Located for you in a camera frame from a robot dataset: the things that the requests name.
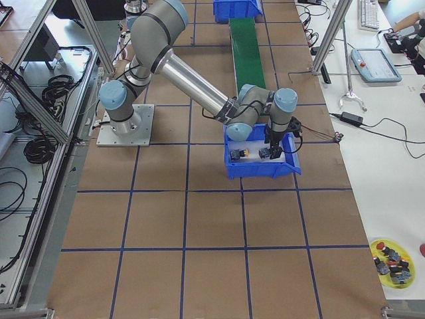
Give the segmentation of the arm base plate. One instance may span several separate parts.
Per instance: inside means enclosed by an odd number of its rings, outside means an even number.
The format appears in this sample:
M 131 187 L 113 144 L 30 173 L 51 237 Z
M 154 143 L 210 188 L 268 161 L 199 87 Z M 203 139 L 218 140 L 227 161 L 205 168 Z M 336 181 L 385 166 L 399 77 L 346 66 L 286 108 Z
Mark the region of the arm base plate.
M 148 147 L 151 140 L 155 106 L 153 104 L 133 104 L 133 116 L 125 122 L 111 121 L 105 111 L 98 133 L 100 147 Z

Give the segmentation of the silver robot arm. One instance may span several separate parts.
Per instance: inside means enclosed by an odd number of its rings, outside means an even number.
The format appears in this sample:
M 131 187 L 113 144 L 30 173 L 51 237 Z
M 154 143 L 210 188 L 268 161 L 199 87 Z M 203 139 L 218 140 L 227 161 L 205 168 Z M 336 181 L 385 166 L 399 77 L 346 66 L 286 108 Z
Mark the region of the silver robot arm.
M 226 96 L 174 53 L 172 46 L 188 22 L 182 2 L 156 1 L 132 23 L 132 61 L 121 76 L 105 83 L 99 92 L 99 100 L 110 118 L 111 133 L 128 138 L 150 132 L 152 121 L 141 115 L 134 102 L 151 77 L 160 74 L 203 107 L 209 119 L 225 125 L 227 135 L 234 141 L 247 140 L 259 117 L 267 115 L 267 148 L 259 152 L 260 157 L 274 160 L 288 153 L 281 143 L 284 136 L 292 133 L 302 137 L 301 122 L 293 115 L 298 103 L 296 92 L 245 84 L 238 97 Z

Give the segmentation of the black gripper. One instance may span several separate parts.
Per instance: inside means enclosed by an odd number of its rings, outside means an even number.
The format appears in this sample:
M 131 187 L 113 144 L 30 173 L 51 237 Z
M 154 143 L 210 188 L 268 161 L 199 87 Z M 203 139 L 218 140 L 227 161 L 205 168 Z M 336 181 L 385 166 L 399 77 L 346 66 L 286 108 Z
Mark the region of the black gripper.
M 279 143 L 285 134 L 292 133 L 296 138 L 300 139 L 301 143 L 303 143 L 301 122 L 295 116 L 292 116 L 289 122 L 284 124 L 284 128 L 280 131 L 277 131 L 273 125 L 273 122 L 268 122 L 264 128 L 264 143 L 270 145 L 269 151 L 271 160 L 278 159 L 282 155 L 282 147 L 279 146 Z

